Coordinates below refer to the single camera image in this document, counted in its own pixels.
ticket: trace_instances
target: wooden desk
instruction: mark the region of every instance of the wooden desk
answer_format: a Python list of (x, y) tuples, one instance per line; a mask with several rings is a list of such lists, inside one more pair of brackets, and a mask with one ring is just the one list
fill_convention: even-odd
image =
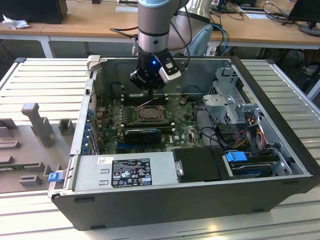
[(30, 27), (17, 28), (13, 30), (7, 28), (4, 24), (0, 24), (0, 34), (10, 34), (10, 35), (41, 35), (41, 30), (46, 26), (45, 23), (31, 23)]
[[(292, 9), (294, 6), (287, 0), (273, 1), (281, 9)], [(241, 18), (237, 14), (232, 14), (232, 17)], [(250, 19), (246, 14), (243, 14), (243, 18), (244, 20), (234, 20), (227, 14), (221, 18), (223, 29), (229, 33), (230, 46), (261, 47), (261, 44), (265, 44), (265, 47), (272, 48), (276, 44), (278, 48), (300, 48), (294, 47), (295, 45), (304, 45), (305, 47), (301, 47), (302, 49), (307, 46), (316, 46), (316, 49), (320, 47), (320, 37), (304, 34), (296, 25), (284, 26), (270, 19)], [(219, 23), (218, 17), (213, 16), (213, 20)], [(219, 34), (212, 34), (211, 40), (221, 40), (221, 36), (217, 37), (217, 35)]]
[[(287, 0), (274, 2), (283, 9), (293, 7)], [(91, 1), (67, 0), (67, 6), (68, 13), (62, 24), (31, 23), (30, 28), (15, 31), (0, 25), (0, 39), (38, 40), (47, 58), (54, 57), (50, 41), (133, 42), (132, 39), (110, 31), (110, 28), (125, 29), (137, 26), (136, 12), (118, 12), (117, 3), (112, 2), (92, 4)], [(306, 35), (295, 25), (287, 27), (269, 19), (250, 19), (245, 14), (243, 17), (244, 20), (234, 20), (224, 14), (221, 18), (223, 29), (229, 34), (229, 46), (287, 49), (318, 49), (320, 46), (319, 37)], [(213, 16), (213, 19), (219, 22), (217, 17)], [(209, 45), (215, 48), (221, 39), (221, 33), (214, 31)]]
[[(291, 9), (293, 5), (287, 0), (275, 0), (275, 4), (283, 9)], [(110, 31), (110, 28), (131, 28), (138, 25), (136, 12), (117, 12), (116, 3), (102, 2), (91, 4), (90, 1), (67, 1), (68, 15), (60, 25), (47, 24), (41, 31), (47, 36), (77, 36), (77, 37), (105, 37), (122, 38), (121, 35)], [(269, 19), (250, 19), (245, 14), (244, 20), (234, 20), (227, 14), (221, 18), (223, 29), (229, 33), (230, 46), (257, 47), (280, 45), (306, 45), (311, 48), (320, 45), (320, 38), (303, 34), (296, 25), (283, 26)], [(211, 41), (221, 41), (222, 35), (215, 31)]]

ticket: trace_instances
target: warning label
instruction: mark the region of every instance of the warning label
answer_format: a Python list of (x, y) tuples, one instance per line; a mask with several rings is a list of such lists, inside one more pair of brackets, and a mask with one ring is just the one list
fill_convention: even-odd
[(150, 159), (112, 161), (111, 185), (114, 188), (152, 185)]

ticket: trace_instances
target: motherboard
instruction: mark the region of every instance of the motherboard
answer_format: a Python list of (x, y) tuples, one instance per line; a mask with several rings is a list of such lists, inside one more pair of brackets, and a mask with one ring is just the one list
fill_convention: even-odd
[(197, 104), (187, 97), (166, 96), (137, 105), (114, 99), (97, 116), (100, 154), (169, 152), (175, 148), (203, 147), (195, 126)]

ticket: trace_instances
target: computer tower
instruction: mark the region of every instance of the computer tower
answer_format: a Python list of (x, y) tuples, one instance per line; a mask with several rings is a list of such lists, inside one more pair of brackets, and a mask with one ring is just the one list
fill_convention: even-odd
[(10, 0), (0, 2), (1, 18), (60, 24), (68, 11), (66, 0)]

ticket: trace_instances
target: yellow wire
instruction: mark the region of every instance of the yellow wire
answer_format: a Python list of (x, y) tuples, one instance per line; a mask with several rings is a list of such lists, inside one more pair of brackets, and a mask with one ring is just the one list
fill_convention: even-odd
[(234, 146), (233, 148), (239, 148), (240, 146), (242, 146), (243, 144), (245, 144), (248, 141), (248, 138), (246, 138), (245, 140), (243, 140), (242, 142), (238, 143), (236, 146)]
[(264, 147), (263, 144), (262, 144), (262, 141), (263, 141), (262, 133), (259, 132), (259, 131), (256, 131), (256, 133), (260, 135), (260, 138), (261, 138), (261, 147)]

